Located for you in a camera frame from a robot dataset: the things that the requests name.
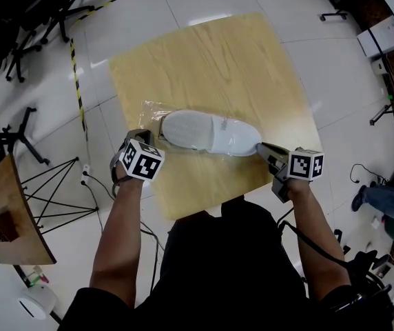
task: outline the black pants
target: black pants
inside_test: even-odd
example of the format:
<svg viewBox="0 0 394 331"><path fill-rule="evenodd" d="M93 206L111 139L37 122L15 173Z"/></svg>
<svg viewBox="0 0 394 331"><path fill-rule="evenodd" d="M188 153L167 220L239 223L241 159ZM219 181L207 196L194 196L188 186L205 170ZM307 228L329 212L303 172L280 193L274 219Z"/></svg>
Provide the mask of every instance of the black pants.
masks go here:
<svg viewBox="0 0 394 331"><path fill-rule="evenodd" d="M213 217L206 211L178 219L168 233L163 255L160 277L175 264L175 261L205 251L208 235L224 230L238 232L238 226L247 234L266 234L280 245L280 235L271 213L263 207L245 201L242 195L222 204L221 217Z"/></svg>

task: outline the plastic wrapper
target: plastic wrapper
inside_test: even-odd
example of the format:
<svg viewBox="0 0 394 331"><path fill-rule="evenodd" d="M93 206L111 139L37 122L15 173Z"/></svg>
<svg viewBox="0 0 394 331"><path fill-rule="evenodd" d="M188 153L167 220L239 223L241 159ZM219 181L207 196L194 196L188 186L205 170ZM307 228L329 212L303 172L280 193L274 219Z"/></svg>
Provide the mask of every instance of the plastic wrapper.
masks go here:
<svg viewBox="0 0 394 331"><path fill-rule="evenodd" d="M248 123L151 101L142 104L139 127L150 130L156 146L168 152L245 157L254 154L261 142L258 131Z"/></svg>

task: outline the small wooden table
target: small wooden table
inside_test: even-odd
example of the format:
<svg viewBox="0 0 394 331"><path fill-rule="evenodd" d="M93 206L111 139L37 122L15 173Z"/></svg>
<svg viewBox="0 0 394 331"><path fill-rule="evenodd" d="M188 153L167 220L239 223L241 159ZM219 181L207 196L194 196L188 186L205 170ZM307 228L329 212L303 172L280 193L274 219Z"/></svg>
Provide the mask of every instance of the small wooden table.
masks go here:
<svg viewBox="0 0 394 331"><path fill-rule="evenodd" d="M246 121L263 141L290 150L321 150L300 80L259 13L166 34L119 55L111 69L130 129L138 128L146 100ZM258 155L164 149L165 163L152 187L168 219L217 206L272 179Z"/></svg>
<svg viewBox="0 0 394 331"><path fill-rule="evenodd" d="M0 263L49 265L56 263L30 213L13 156L0 162L0 213L8 211L18 238L0 242Z"/></svg>

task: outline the hazard tape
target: hazard tape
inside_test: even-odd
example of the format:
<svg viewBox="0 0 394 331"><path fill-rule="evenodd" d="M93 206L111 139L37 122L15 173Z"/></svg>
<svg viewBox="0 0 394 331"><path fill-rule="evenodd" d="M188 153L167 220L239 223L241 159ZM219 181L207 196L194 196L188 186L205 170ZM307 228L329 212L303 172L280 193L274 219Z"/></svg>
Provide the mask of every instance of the hazard tape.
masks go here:
<svg viewBox="0 0 394 331"><path fill-rule="evenodd" d="M82 21L83 19L86 19L87 17L91 16L95 12L97 12L100 9L108 6L111 3L114 3L115 1L118 1L118 0L110 0L110 1L108 1L106 3L104 3L102 6L99 6L99 7L95 8L93 11L90 11L89 13L84 14L82 17L79 17L74 22L74 24ZM81 116L82 128L83 128L84 133L85 133L85 139L88 141L88 128L87 128L87 124L86 124L85 119L84 119L84 108L83 108L83 105L82 105L81 90L79 89L79 79L78 79L78 75L76 73L76 55L75 55L75 52L74 52L74 41L73 41L73 38L70 39L70 56L72 58L74 85L76 87L76 96L78 97L79 114Z"/></svg>

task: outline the white marker cube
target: white marker cube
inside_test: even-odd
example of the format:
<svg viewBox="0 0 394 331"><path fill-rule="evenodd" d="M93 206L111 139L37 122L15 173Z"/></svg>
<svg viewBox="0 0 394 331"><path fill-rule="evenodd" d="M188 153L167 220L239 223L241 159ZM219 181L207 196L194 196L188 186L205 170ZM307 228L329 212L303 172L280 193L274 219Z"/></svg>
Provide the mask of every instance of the white marker cube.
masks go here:
<svg viewBox="0 0 394 331"><path fill-rule="evenodd" d="M322 176L324 153L312 150L296 150L289 153L287 177L315 180Z"/></svg>
<svg viewBox="0 0 394 331"><path fill-rule="evenodd" d="M124 153L119 157L127 174L142 180L153 181L165 160L165 152L130 139Z"/></svg>

